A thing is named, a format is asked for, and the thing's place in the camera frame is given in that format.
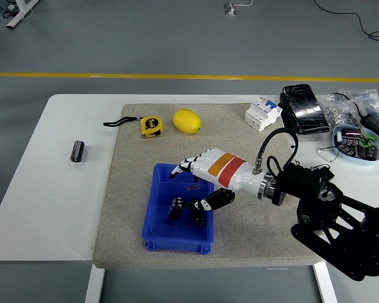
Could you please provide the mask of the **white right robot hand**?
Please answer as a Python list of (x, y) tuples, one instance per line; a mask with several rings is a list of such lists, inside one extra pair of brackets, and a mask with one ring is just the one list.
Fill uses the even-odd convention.
[(197, 157), (184, 159), (172, 170), (169, 178), (173, 179), (182, 172), (191, 173), (194, 181), (201, 179), (219, 187), (212, 194), (194, 202), (195, 208), (203, 211), (228, 205), (239, 191), (259, 200), (266, 198), (272, 180), (266, 170), (255, 172), (250, 163), (216, 148), (209, 148)]

